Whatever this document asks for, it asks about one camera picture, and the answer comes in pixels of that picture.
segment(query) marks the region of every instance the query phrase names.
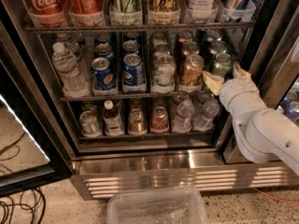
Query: orange cable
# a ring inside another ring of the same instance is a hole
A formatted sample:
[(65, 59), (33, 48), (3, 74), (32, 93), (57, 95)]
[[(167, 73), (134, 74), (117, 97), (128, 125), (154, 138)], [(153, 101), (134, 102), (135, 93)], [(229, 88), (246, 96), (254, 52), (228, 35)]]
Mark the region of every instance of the orange cable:
[(259, 190), (259, 189), (256, 189), (256, 188), (253, 188), (253, 189), (255, 189), (256, 191), (260, 192), (262, 195), (264, 195), (264, 196), (266, 196), (268, 198), (271, 198), (271, 199), (273, 199), (275, 201), (279, 201), (279, 202), (282, 202), (282, 203), (299, 204), (299, 200), (281, 199), (281, 198), (272, 196), (271, 194), (265, 193), (262, 190)]

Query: white robotic arm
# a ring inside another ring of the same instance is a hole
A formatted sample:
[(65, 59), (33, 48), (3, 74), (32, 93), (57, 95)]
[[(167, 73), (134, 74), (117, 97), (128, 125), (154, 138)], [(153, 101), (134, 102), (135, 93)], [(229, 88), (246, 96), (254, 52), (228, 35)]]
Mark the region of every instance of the white robotic arm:
[(268, 108), (251, 80), (225, 82), (220, 100), (232, 115), (236, 142), (249, 161), (268, 162), (275, 154), (299, 175), (299, 128)]

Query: light strip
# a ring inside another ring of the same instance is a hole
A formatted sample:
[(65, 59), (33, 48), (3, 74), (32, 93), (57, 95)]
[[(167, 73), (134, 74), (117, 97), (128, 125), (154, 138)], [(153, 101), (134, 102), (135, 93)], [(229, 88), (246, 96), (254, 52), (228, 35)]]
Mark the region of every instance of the light strip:
[(19, 122), (19, 124), (21, 125), (21, 127), (23, 128), (23, 130), (28, 134), (29, 138), (37, 146), (37, 148), (39, 149), (39, 151), (45, 156), (46, 160), (48, 162), (50, 162), (50, 159), (48, 158), (48, 156), (46, 155), (46, 153), (43, 151), (43, 149), (41, 149), (40, 145), (36, 142), (36, 140), (34, 139), (34, 137), (29, 133), (29, 131), (26, 129), (26, 127), (21, 123), (21, 120), (16, 116), (15, 112), (12, 110), (12, 108), (10, 108), (10, 106), (7, 103), (7, 101), (3, 98), (3, 96), (1, 94), (0, 94), (0, 100), (6, 105), (8, 111), (14, 116), (14, 118), (16, 119), (16, 121)]

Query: white bottle cap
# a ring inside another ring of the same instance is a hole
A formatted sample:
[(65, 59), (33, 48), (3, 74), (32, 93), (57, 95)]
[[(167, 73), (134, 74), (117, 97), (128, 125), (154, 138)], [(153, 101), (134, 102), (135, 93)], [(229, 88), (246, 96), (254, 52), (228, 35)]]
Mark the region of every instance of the white bottle cap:
[(58, 37), (66, 37), (67, 34), (57, 34)]
[(54, 45), (53, 45), (53, 50), (57, 53), (61, 53), (63, 52), (65, 49), (64, 47), (64, 43), (62, 42), (56, 42)]
[(112, 101), (107, 100), (107, 101), (105, 101), (104, 106), (105, 106), (105, 109), (111, 109), (111, 108), (113, 108), (113, 103), (112, 103)]

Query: beverage cooler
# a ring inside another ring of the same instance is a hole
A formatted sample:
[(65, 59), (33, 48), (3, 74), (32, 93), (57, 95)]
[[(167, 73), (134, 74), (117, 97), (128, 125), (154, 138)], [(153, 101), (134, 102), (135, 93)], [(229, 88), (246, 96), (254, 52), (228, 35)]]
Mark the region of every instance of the beverage cooler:
[(85, 200), (297, 185), (284, 156), (244, 157), (220, 97), (244, 77), (298, 126), (298, 12), (298, 0), (1, 0), (1, 100), (46, 161), (2, 172), (0, 195), (65, 178)]

